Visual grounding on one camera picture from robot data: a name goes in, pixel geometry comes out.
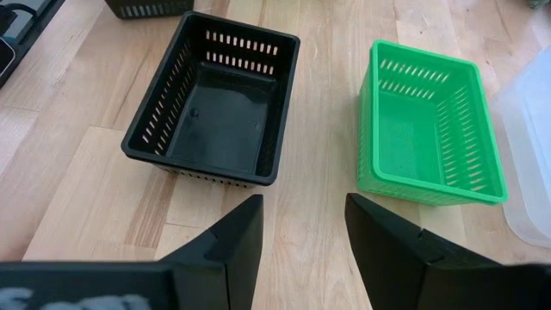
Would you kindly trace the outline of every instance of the wood grain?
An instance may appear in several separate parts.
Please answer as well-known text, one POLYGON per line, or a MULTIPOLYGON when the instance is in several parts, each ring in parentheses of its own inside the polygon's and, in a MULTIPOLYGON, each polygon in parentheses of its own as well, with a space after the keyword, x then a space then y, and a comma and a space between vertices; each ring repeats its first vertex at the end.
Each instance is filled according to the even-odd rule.
MULTIPOLYGON (((119 144, 178 24, 121 21, 66 0, 0 91, 0 260, 152 260, 264 195, 254 309, 369 309, 344 197, 356 192, 357 95, 373 40, 469 59, 488 97, 551 44, 551 8, 522 0, 195 0, 200 12, 298 35, 279 176, 234 188, 124 156, 119 144)), ((494 120, 511 199, 515 162, 494 120)), ((503 263, 551 262, 500 206, 433 208, 365 196, 503 263)))

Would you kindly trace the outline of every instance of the table surface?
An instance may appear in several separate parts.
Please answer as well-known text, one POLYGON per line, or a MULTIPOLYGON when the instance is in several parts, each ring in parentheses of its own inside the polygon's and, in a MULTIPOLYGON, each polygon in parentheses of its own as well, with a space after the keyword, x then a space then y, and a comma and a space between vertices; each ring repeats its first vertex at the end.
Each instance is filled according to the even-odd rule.
MULTIPOLYGON (((0 260, 157 259, 261 193, 254 308, 367 309, 344 197, 357 192, 356 99, 373 40, 472 60, 489 97, 551 43, 549 8, 521 0, 195 0, 195 9, 302 40, 275 184, 234 188, 126 158, 121 139, 178 18, 124 22, 103 0, 66 0, 0 90, 0 260)), ((501 157, 518 195, 511 153, 501 157)), ((501 206, 365 196, 501 263, 551 262, 550 250, 512 232, 501 206)))

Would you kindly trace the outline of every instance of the basket rim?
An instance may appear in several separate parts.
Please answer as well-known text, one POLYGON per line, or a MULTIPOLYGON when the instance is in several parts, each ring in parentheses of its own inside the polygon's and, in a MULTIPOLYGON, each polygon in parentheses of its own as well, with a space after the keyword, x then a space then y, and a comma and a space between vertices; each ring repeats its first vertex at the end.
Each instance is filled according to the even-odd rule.
POLYGON ((501 202, 507 201, 509 197, 509 192, 505 184, 505 176, 504 176, 501 160, 499 158, 498 145, 496 142, 495 133, 492 128, 492 121, 490 118, 490 113, 489 113, 487 101, 486 101, 486 93, 484 91, 478 66, 473 62, 470 62, 464 59, 457 59, 457 58, 453 58, 450 56, 445 56, 437 53, 426 52, 424 50, 420 50, 409 46, 402 46, 400 44, 393 43, 386 40, 376 40, 374 42, 373 46, 371 47, 370 64, 379 63, 378 61, 379 54, 377 53, 379 46, 391 46, 391 47, 402 49, 409 53, 421 53, 423 55, 428 55, 428 56, 442 59, 445 61, 452 61, 455 63, 459 63, 461 65, 465 65, 467 69, 471 71, 474 79, 477 81, 477 84, 479 86, 478 89, 475 90, 475 95, 478 97, 477 102, 481 102, 483 105, 482 107, 483 108, 482 110, 484 113, 483 117, 486 124, 486 126, 483 129, 489 135, 490 147, 492 149, 492 154, 493 154, 492 159, 495 161, 495 164, 497 166, 497 169, 494 171, 494 173, 496 173, 496 176, 499 179, 498 186, 501 189, 501 195, 488 195, 488 194, 483 194, 483 193, 475 192, 468 189, 458 189, 445 184, 431 183, 431 182, 421 181, 410 177, 396 176, 396 175, 388 174, 381 170, 380 156, 379 156, 379 153, 375 151, 375 150, 379 150, 379 135, 374 134, 375 129, 378 128, 379 126, 379 87, 377 84, 378 75, 379 75, 378 65, 375 65, 373 67, 373 77, 370 79, 370 83, 371 83, 370 87, 372 90, 370 94, 371 96, 370 105, 371 105, 372 112, 370 116, 371 122, 369 126, 371 126, 372 139, 371 139, 371 146, 370 146, 371 150, 369 150, 371 154, 370 156, 371 164, 369 166, 370 166, 370 169, 373 169, 374 176, 384 182, 398 183, 398 184, 411 186, 419 189, 430 189, 436 192, 455 195, 455 196, 471 199, 473 201, 483 202, 486 204, 499 204, 501 202))
POLYGON ((149 84, 149 86, 148 86, 148 88, 147 88, 147 90, 144 94, 144 98, 142 99, 141 104, 139 105, 139 107, 136 111, 136 114, 134 115, 134 118, 132 119, 132 122, 130 123, 130 126, 128 127, 128 130, 127 130, 127 132, 124 136, 124 139, 121 142, 122 151, 129 158, 137 159, 137 160, 140 160, 140 161, 145 161, 145 162, 148 162, 150 164, 161 164, 161 165, 166 165, 166 166, 169 166, 169 167, 175 168, 175 169, 182 169, 182 170, 186 170, 186 171, 195 171, 195 172, 198 172, 198 173, 214 175, 216 177, 231 178, 231 179, 239 180, 239 181, 242 181, 242 182, 256 183, 256 184, 264 185, 264 186, 268 186, 268 185, 273 184, 274 181, 276 180, 278 172, 279 172, 279 163, 281 161, 283 136, 284 136, 284 133, 285 133, 285 125, 287 123, 287 113, 288 113, 288 107, 289 107, 289 104, 290 104, 291 92, 293 90, 294 73, 295 73, 296 65, 297 65, 298 58, 299 58, 299 50, 300 50, 300 39, 295 35, 284 34, 284 33, 281 33, 281 32, 275 31, 275 30, 271 30, 271 29, 267 29, 267 28, 261 28, 261 27, 258 27, 258 26, 254 26, 254 25, 250 25, 250 24, 246 24, 246 23, 242 23, 242 22, 235 22, 235 21, 231 21, 231 20, 228 20, 228 19, 225 19, 225 18, 221 18, 221 17, 217 17, 217 16, 213 16, 213 15, 208 15, 208 14, 204 14, 204 13, 200 13, 200 12, 195 12, 195 11, 186 12, 183 15, 178 27, 176 28, 176 31, 175 31, 175 33, 174 33, 174 35, 173 35, 173 37, 170 41, 170 44, 168 45, 168 47, 166 49, 166 52, 164 53, 163 58, 159 62, 159 66, 158 66, 157 70, 155 71, 155 74, 152 78, 152 81, 150 82, 150 84, 149 84), (130 145, 129 145, 130 139, 132 138, 132 136, 133 136, 133 134, 136 130, 136 127, 138 126, 139 120, 140 120, 141 116, 143 115, 144 110, 145 110, 148 102, 151 100, 152 93, 153 93, 153 91, 155 89, 155 86, 156 86, 156 81, 158 80, 158 78, 161 76, 161 74, 163 72, 164 64, 169 60, 169 58, 170 58, 170 56, 171 56, 171 54, 172 54, 172 52, 175 48, 175 44, 176 44, 176 41, 178 40, 179 34, 182 32, 183 27, 185 26, 186 22, 193 16, 199 16, 201 18, 206 18, 206 19, 220 21, 220 22, 226 22, 226 23, 230 23, 230 24, 235 25, 235 26, 252 28, 252 29, 255 29, 255 30, 258 30, 258 31, 270 32, 272 34, 277 34, 277 35, 289 38, 290 40, 293 40, 295 42, 295 49, 294 49, 294 52, 293 52, 293 57, 291 59, 291 67, 290 67, 290 70, 289 70, 289 75, 288 75, 288 80, 287 80, 287 83, 288 83, 287 93, 285 94, 285 101, 283 102, 283 107, 282 107, 282 118, 281 118, 280 124, 279 124, 280 129, 279 129, 279 133, 277 134, 277 139, 275 141, 274 163, 272 165, 272 171, 270 172, 270 174, 268 176, 264 177, 264 176, 259 176, 259 175, 253 174, 253 173, 245 173, 245 172, 241 172, 241 171, 237 171, 237 170, 236 171, 235 170, 229 170, 229 169, 224 169, 224 168, 220 168, 220 167, 216 167, 216 166, 212 166, 212 165, 208 165, 208 164, 201 164, 201 163, 192 162, 192 161, 188 161, 188 160, 182 160, 182 159, 178 159, 178 158, 169 158, 169 157, 166 157, 166 156, 163 156, 163 155, 157 155, 155 153, 149 153, 149 152, 143 152, 143 151, 135 150, 135 149, 131 148, 130 145))

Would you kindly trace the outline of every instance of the wooden table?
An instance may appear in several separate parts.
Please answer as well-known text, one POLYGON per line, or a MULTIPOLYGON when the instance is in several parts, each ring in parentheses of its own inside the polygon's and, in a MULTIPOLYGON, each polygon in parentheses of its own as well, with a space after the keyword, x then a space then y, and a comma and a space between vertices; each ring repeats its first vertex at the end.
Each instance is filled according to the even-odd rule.
MULTIPOLYGON (((518 0, 195 2, 302 40, 275 184, 239 189, 126 158, 119 144, 178 19, 123 22, 102 0, 67 0, 0 90, 0 260, 153 260, 261 193, 254 308, 367 309, 344 197, 356 192, 356 97, 372 41, 470 59, 488 96, 551 43, 549 10, 518 0)), ((511 154, 501 156, 518 195, 511 154)), ((551 262, 514 235, 501 207, 365 195, 499 262, 551 262)))

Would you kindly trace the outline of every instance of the basket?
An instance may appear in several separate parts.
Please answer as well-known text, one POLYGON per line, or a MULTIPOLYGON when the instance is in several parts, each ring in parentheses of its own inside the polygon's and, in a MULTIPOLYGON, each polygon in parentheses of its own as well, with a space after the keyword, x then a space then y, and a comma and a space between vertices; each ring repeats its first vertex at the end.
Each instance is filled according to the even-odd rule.
POLYGON ((437 206, 507 199, 473 63, 376 41, 359 127, 360 190, 437 206))
POLYGON ((193 9, 194 0, 105 0, 121 19, 181 16, 193 9))
POLYGON ((187 13, 122 150, 190 177, 272 184, 299 45, 289 34, 187 13))

